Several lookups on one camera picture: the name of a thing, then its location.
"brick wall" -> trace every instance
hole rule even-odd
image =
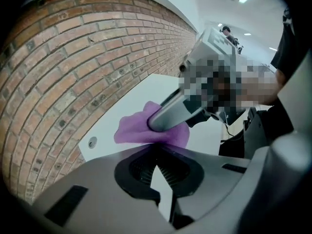
[[[176,76],[195,31],[152,0],[36,0],[0,55],[0,153],[32,202],[84,162],[79,140],[149,74]]]

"crumpled purple fabric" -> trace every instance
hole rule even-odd
[[[159,108],[160,105],[148,101],[142,112],[121,118],[114,135],[115,143],[166,143],[185,148],[190,137],[187,123],[183,122],[162,133],[154,132],[147,126],[147,119]]]

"white table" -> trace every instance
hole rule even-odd
[[[176,77],[149,75],[111,107],[83,137],[79,148],[84,159],[89,161],[140,146],[140,144],[116,144],[114,142],[114,134],[118,129],[120,119],[142,111],[148,101],[160,104],[177,87],[178,78]],[[218,155],[221,132],[222,123],[212,118],[199,123],[190,128],[191,134],[186,148],[196,152]],[[97,138],[96,146],[93,149],[88,146],[91,137]]]

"white ceiling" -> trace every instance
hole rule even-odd
[[[251,33],[266,46],[277,48],[282,34],[283,0],[197,0],[204,24],[222,23]]]

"purple cloth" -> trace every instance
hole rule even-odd
[[[159,108],[160,105],[148,101],[142,112],[121,118],[114,135],[115,143],[166,143],[185,148],[190,137],[189,126],[185,122],[162,133],[147,126],[147,119]]]

